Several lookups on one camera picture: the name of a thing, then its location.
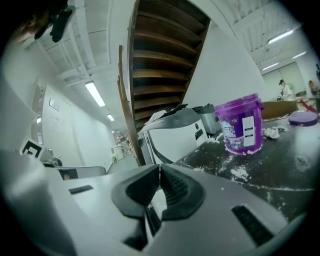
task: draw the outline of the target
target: white machine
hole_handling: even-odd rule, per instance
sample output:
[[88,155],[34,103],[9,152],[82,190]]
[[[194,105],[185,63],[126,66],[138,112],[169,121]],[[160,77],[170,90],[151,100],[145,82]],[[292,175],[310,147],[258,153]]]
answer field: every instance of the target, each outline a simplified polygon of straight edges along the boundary
[[166,113],[138,133],[146,164],[172,164],[207,140],[202,120],[191,108]]

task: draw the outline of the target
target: black grip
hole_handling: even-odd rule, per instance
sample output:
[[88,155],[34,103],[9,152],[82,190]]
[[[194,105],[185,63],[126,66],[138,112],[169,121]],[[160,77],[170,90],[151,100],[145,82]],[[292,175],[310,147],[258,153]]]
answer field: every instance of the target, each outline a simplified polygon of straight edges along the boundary
[[198,181],[167,164],[161,165],[160,185],[167,204],[163,221],[189,218],[205,200],[205,190]]
[[154,164],[137,175],[117,184],[111,199],[123,215],[143,220],[146,207],[159,188],[159,165]]

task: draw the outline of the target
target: white label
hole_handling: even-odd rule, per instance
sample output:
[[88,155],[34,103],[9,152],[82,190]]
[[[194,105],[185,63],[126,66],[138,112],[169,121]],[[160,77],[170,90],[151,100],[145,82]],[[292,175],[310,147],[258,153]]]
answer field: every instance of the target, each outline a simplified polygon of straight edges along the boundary
[[243,126],[243,146],[249,147],[256,143],[255,119],[249,116],[242,119]]

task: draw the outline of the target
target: bucket label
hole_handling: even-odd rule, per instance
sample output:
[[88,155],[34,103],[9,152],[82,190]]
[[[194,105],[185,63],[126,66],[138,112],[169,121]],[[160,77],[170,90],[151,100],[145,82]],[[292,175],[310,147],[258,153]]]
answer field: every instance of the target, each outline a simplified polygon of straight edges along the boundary
[[245,150],[256,143],[256,127],[253,116],[230,116],[221,122],[226,146],[234,150]]

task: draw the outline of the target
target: floor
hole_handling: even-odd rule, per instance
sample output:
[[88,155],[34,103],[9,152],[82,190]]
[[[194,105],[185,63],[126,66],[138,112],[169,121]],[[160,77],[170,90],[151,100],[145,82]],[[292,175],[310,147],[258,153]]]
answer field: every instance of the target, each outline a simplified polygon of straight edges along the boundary
[[128,171],[134,168],[137,168],[138,164],[136,161],[136,153],[132,152],[131,154],[124,155],[124,158],[115,162],[107,174],[114,174],[117,172]]

